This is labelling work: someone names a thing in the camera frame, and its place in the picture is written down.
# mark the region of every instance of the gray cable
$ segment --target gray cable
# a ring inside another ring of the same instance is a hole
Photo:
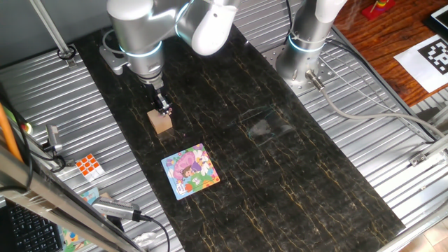
[[[335,110],[335,112],[340,114],[341,116],[343,116],[345,118],[354,119],[354,120],[367,120],[367,119],[385,118],[385,117],[405,118],[405,119],[408,119],[408,120],[413,120],[416,123],[420,123],[421,125],[423,125],[423,126],[429,128],[430,130],[432,130],[434,133],[438,134],[440,137],[444,137],[445,136],[436,127],[430,125],[429,123],[425,122],[422,119],[415,118],[414,116],[411,116],[411,115],[405,115],[405,114],[401,114],[401,113],[380,113],[380,114],[374,114],[374,115],[350,115],[348,113],[345,113],[345,112],[341,111],[340,109],[338,109],[336,107],[336,105],[329,98],[329,96],[328,96],[327,92],[325,91],[325,89],[322,89],[321,93],[325,97],[325,99],[327,100],[328,104]]]
[[[104,34],[104,36],[103,36],[103,46],[104,46],[104,48],[107,49],[107,50],[109,50],[109,51],[111,51],[112,53],[117,53],[117,54],[123,54],[123,55],[124,55],[124,54],[125,54],[124,52],[119,51],[119,50],[114,50],[114,49],[110,48],[110,47],[106,44],[106,37],[107,37],[111,32],[113,32],[113,29],[110,30],[110,31],[108,31],[108,32],[106,32],[106,33]]]

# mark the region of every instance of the cartoon picture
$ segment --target cartoon picture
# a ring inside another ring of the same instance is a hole
[[[178,200],[220,181],[202,143],[162,160]]]

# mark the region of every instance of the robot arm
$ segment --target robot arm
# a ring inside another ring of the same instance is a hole
[[[193,1],[176,33],[199,55],[216,53],[227,41],[239,2]]]
[[[306,0],[295,14],[276,70],[290,86],[307,86],[305,73],[318,69],[319,55],[337,14],[347,0]]]
[[[227,41],[239,0],[108,0],[112,21],[124,59],[100,47],[115,74],[127,65],[152,93],[161,114],[171,111],[163,94],[162,41],[180,36],[200,55],[217,52]]]

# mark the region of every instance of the white paper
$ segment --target white paper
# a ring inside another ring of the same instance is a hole
[[[394,58],[427,92],[435,91],[448,83],[448,43],[438,35]]]

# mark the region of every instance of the metal grating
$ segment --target metal grating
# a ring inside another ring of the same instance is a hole
[[[289,2],[294,16],[303,1]],[[273,49],[283,43],[288,33],[286,0],[243,0],[233,23],[259,52]]]
[[[339,39],[335,32],[330,36]],[[268,62],[275,61],[278,56],[266,55],[273,50],[264,54]],[[321,60],[335,73],[324,82],[325,88],[343,111],[352,114],[406,113],[382,82],[346,51],[327,44]],[[316,89],[298,97],[406,227],[421,220],[448,198],[447,165],[417,169],[408,161],[428,146],[427,136],[418,127],[409,127],[407,122],[397,118],[342,118]]]
[[[290,1],[290,4],[292,13],[295,14],[302,1]],[[275,67],[275,60],[281,52],[281,44],[289,26],[286,2],[243,1],[234,23]],[[339,39],[335,32],[330,33],[330,36]],[[353,114],[383,113],[388,108],[400,113],[410,110],[385,88],[387,84],[383,80],[368,73],[358,60],[347,52],[326,45],[321,60],[328,64],[322,69],[323,73],[319,70],[323,80],[328,79],[328,72],[336,71],[354,86],[346,84],[336,75],[325,82],[328,94],[340,109]],[[299,87],[291,88],[296,94],[300,94],[299,100],[308,112],[407,227],[421,220],[448,198],[447,166],[438,165],[416,170],[408,162],[413,155],[427,147],[427,139],[419,129],[409,128],[407,123],[392,118],[347,120],[335,115],[317,90],[304,92]],[[356,89],[382,106],[370,101]],[[437,104],[440,109],[445,107],[445,104],[448,104],[448,89],[433,96],[433,101],[429,99],[421,102],[419,106]]]
[[[33,125],[33,137],[46,141],[46,124],[57,125],[64,143],[61,154],[79,160],[93,154],[106,173],[89,183],[75,167],[66,167],[57,176],[77,193],[97,187],[112,198],[133,202],[163,224],[171,241],[171,251],[183,251],[176,233],[163,213],[154,192],[135,160],[120,128],[104,102],[81,57],[69,69],[56,51],[0,70],[14,107]],[[154,223],[124,220],[131,238],[144,232],[157,233],[151,251],[166,251],[167,239]],[[89,246],[84,251],[100,251]]]
[[[436,109],[435,111],[441,111],[447,105],[448,105],[448,88],[445,88],[433,94],[431,97],[428,97],[423,101],[420,101],[411,109],[415,113],[422,113],[429,109]]]
[[[290,3],[295,13],[302,1]],[[278,54],[272,53],[281,50],[277,46],[284,41],[289,26],[286,2],[242,1],[234,24],[258,51],[265,52],[268,62],[274,64]],[[97,186],[101,193],[108,192],[113,198],[136,202],[147,214],[157,216],[167,226],[173,251],[182,251],[111,112],[78,55],[76,59],[79,66],[69,70],[55,52],[51,52],[0,70],[0,81],[4,82],[14,105],[35,125],[34,136],[40,142],[45,140],[45,124],[56,123],[65,142],[64,156],[76,160],[92,153],[107,171],[104,177],[89,184],[74,169],[66,169],[59,175],[63,181],[77,193]],[[325,88],[344,111],[367,114],[392,109],[406,113],[403,105],[385,88],[383,80],[364,70],[346,52],[326,45],[321,59],[328,64],[325,67],[350,83],[324,71],[330,76],[325,77],[328,79]],[[392,118],[367,121],[341,118],[328,108],[316,90],[302,93],[299,99],[407,227],[448,197],[447,166],[415,169],[408,162],[427,147],[424,133],[419,129],[409,128],[406,123]],[[434,100],[445,106],[448,90],[441,91],[440,97],[434,96]],[[154,230],[157,241],[152,251],[166,250],[165,236],[158,227],[130,221],[123,225],[130,237]]]

